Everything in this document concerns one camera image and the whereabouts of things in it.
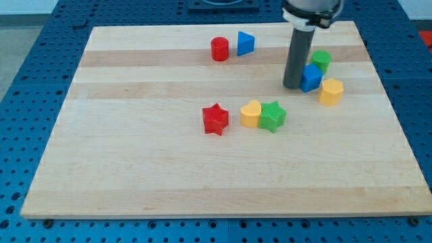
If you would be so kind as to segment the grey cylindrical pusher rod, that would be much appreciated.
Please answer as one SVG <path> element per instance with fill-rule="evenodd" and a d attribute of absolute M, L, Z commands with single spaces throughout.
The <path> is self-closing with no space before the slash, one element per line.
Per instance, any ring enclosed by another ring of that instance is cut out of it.
<path fill-rule="evenodd" d="M 314 33 L 315 28 L 310 28 L 307 31 L 297 28 L 293 30 L 283 75 L 283 85 L 285 88 L 297 89 L 300 87 Z"/>

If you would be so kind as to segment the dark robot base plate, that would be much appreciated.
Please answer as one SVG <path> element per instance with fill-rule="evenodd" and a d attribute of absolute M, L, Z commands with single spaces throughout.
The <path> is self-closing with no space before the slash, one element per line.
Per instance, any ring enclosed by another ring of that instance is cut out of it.
<path fill-rule="evenodd" d="M 187 0 L 188 11 L 258 10 L 259 0 Z"/>

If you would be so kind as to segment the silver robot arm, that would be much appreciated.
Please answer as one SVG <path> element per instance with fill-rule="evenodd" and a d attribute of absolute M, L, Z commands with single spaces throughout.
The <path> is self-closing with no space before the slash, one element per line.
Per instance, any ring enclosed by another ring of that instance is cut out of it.
<path fill-rule="evenodd" d="M 316 28 L 327 29 L 341 14 L 344 0 L 283 0 L 283 18 L 293 25 L 283 85 L 300 87 Z"/>

